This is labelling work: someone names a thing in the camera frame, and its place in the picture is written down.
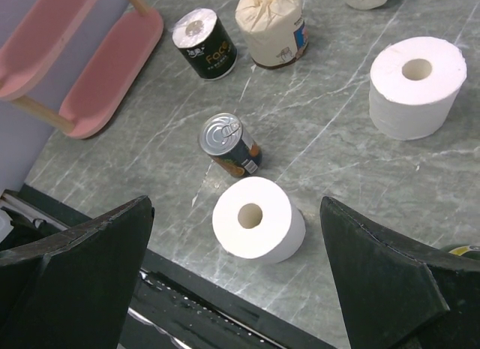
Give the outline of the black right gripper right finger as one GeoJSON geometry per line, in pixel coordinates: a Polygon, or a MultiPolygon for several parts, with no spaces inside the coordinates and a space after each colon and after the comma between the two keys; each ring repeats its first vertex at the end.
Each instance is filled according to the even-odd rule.
{"type": "Polygon", "coordinates": [[[353,348],[479,347],[479,261],[324,197],[323,239],[353,348]]]}

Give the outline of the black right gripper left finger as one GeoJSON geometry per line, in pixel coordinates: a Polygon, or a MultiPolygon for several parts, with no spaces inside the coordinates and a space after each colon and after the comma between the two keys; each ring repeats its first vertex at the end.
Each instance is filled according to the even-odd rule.
{"type": "Polygon", "coordinates": [[[154,216],[141,196],[1,251],[1,347],[117,347],[154,216]]]}

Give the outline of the white toilet roll front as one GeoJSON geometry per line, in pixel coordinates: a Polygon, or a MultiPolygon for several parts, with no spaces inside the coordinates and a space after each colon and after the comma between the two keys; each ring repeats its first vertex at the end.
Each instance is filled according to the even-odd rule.
{"type": "Polygon", "coordinates": [[[257,263],[280,263],[301,247],[302,214],[275,182],[242,179],[219,197],[212,213],[214,234],[228,253],[257,263]]]}

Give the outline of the white toilet roll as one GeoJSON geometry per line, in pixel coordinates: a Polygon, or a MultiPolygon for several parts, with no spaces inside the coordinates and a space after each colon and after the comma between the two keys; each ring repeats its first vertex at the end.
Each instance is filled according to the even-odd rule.
{"type": "Polygon", "coordinates": [[[301,247],[302,214],[275,182],[242,179],[219,197],[212,213],[214,234],[228,253],[257,263],[280,263],[301,247]]]}
{"type": "Polygon", "coordinates": [[[392,44],[370,67],[370,119],[396,140],[428,137],[443,126],[466,78],[463,53],[444,39],[392,44]]]}

